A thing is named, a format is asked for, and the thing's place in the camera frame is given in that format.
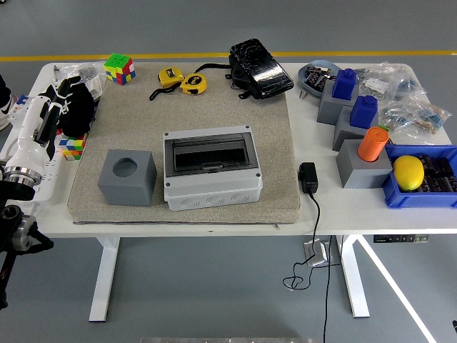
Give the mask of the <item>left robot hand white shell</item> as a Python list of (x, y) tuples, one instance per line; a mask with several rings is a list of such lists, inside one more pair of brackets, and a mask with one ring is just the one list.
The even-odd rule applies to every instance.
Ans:
[(80, 76), (64, 79), (57, 88), (50, 85), (32, 99), (17, 139), (18, 149), (5, 166), (7, 175), (44, 175), (45, 164), (54, 156), (57, 124), (66, 98), (71, 86), (80, 81)]

